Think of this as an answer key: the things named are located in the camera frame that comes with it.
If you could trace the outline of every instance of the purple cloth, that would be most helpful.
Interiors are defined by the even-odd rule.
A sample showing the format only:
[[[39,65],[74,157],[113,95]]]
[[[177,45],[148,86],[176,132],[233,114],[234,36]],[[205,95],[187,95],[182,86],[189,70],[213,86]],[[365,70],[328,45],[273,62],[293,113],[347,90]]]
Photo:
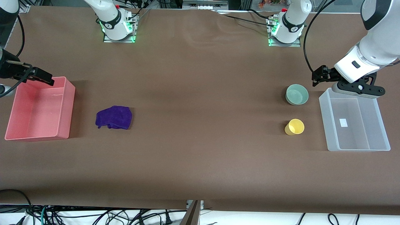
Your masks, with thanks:
[[[129,107],[112,106],[101,110],[96,115],[96,125],[98,128],[106,126],[109,129],[125,129],[128,130],[132,121],[132,112]]]

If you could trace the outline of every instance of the clear plastic bin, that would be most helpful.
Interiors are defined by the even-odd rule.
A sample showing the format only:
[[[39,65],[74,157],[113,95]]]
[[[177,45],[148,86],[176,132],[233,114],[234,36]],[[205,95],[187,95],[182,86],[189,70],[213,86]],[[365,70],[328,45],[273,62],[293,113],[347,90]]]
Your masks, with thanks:
[[[389,151],[376,99],[335,93],[319,98],[329,151]]]

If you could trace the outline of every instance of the table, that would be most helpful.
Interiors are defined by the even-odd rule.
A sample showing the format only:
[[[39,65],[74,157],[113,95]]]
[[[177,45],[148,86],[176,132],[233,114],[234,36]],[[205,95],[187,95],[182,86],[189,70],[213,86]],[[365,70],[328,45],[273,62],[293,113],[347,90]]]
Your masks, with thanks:
[[[76,99],[69,139],[0,140],[1,189],[43,205],[181,209],[203,199],[214,210],[399,214],[398,67],[376,83],[386,89],[378,103],[391,151],[329,152],[318,97],[332,84],[312,88],[302,48],[268,47],[261,25],[151,10],[136,43],[112,44],[90,8],[32,7],[21,18],[20,59],[66,76]],[[321,14],[312,29],[313,68],[332,67],[366,34],[358,14]],[[20,38],[17,27],[7,50]],[[302,106],[284,99],[294,83],[310,92]],[[1,99],[0,137],[12,101]],[[130,130],[97,129],[96,113],[112,105],[131,107]],[[293,118],[306,129],[290,137]]]

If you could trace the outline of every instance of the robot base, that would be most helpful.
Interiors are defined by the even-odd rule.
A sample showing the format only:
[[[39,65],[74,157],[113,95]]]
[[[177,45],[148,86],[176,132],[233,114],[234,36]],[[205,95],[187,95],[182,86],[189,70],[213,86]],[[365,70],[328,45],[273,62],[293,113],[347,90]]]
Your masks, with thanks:
[[[278,26],[279,23],[278,23],[278,21],[275,19],[275,18],[277,18],[277,17],[278,17],[278,15],[276,14],[276,15],[274,15],[274,16],[271,16],[270,19],[265,19],[265,21],[266,21],[267,24],[272,24],[272,25]],[[278,40],[276,39],[276,37],[274,37],[273,35],[271,35],[273,29],[274,29],[274,27],[269,27],[269,26],[267,26],[268,45],[269,45],[269,46],[278,46],[278,47],[301,47],[300,38],[297,38],[296,41],[294,41],[293,43],[290,43],[290,44],[286,44],[286,43],[282,43],[282,42],[278,41]]]

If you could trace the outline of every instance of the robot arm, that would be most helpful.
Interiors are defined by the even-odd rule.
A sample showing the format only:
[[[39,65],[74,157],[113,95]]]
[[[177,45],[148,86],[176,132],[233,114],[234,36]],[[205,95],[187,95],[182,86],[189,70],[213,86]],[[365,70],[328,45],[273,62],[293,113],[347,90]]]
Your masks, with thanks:
[[[332,90],[356,96],[378,98],[385,89],[374,86],[376,72],[400,56],[400,1],[364,0],[361,17],[368,34],[353,46],[333,69],[325,65],[313,73],[313,86],[338,81]]]
[[[84,0],[95,11],[100,20],[103,32],[112,40],[121,40],[133,32],[131,12],[117,8],[112,0]],[[0,28],[2,25],[14,23],[19,13],[18,0],[0,0]],[[54,85],[52,75],[40,68],[22,63],[18,56],[0,48],[0,78],[18,80],[13,86],[0,84],[0,98],[10,96],[13,90],[27,80],[37,80],[50,86]]]
[[[293,0],[287,12],[278,14],[279,26],[271,35],[282,43],[293,43],[304,28],[304,22],[310,14],[312,4],[310,0]]]
[[[84,0],[100,20],[103,32],[112,40],[121,40],[133,32],[132,13],[117,8],[112,0]]]

